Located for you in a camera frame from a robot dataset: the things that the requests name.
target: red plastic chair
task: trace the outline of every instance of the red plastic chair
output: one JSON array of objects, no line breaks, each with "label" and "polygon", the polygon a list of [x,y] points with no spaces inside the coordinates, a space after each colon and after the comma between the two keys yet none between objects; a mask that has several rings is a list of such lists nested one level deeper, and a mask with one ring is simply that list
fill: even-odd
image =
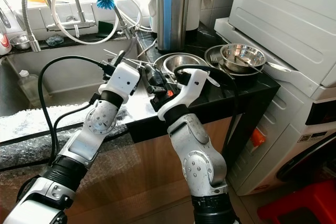
[{"label": "red plastic chair", "polygon": [[335,224],[336,179],[305,187],[258,209],[273,224]]}]

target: stainless steel sink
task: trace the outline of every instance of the stainless steel sink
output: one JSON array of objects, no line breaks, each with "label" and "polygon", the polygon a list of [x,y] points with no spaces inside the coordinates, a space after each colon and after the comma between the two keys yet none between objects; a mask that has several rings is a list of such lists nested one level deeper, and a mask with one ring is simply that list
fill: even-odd
[{"label": "stainless steel sink", "polygon": [[[100,45],[80,45],[11,55],[0,66],[0,116],[13,115],[18,111],[30,109],[31,105],[17,85],[18,73],[28,70],[39,75],[49,61],[65,55],[81,55],[97,61],[107,61],[103,49],[118,53],[127,49],[130,40],[112,40]],[[128,58],[135,59],[139,46],[133,47]],[[44,75],[44,85],[51,98],[48,106],[82,104],[88,101],[102,82],[102,71],[97,66],[81,60],[64,60],[50,66]],[[134,97],[148,97],[145,87],[139,84]]]}]

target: knife block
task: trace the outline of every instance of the knife block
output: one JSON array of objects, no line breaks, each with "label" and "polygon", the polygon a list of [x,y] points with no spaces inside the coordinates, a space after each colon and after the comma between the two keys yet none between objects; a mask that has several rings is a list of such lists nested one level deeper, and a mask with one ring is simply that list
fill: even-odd
[{"label": "knife block", "polygon": [[184,49],[188,0],[156,0],[157,43],[163,52]]}]

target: stainless steel bowl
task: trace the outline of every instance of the stainless steel bowl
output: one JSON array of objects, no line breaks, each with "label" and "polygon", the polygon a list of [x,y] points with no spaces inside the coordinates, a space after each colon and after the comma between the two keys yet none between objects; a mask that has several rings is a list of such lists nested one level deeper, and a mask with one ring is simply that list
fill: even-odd
[{"label": "stainless steel bowl", "polygon": [[186,64],[203,65],[201,64],[199,58],[195,55],[174,54],[163,61],[163,69],[170,74],[174,74],[174,69],[177,66]]},{"label": "stainless steel bowl", "polygon": [[266,56],[257,48],[243,44],[227,44],[221,48],[222,59],[219,64],[236,73],[249,73],[255,70],[251,68],[260,67],[267,61]]},{"label": "stainless steel bowl", "polygon": [[25,50],[30,48],[28,35],[26,34],[21,34],[13,37],[12,39],[9,40],[9,43],[19,50]]}]

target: cabinet door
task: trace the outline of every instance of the cabinet door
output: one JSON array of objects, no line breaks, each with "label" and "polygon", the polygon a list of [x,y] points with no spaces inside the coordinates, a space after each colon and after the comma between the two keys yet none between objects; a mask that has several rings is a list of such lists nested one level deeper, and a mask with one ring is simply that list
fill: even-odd
[{"label": "cabinet door", "polygon": [[[230,118],[204,124],[219,152],[229,123]],[[1,220],[13,208],[22,183],[42,168],[0,173]],[[66,215],[69,224],[126,223],[168,208],[189,195],[180,159],[168,135],[136,144],[125,135],[102,145]]]}]

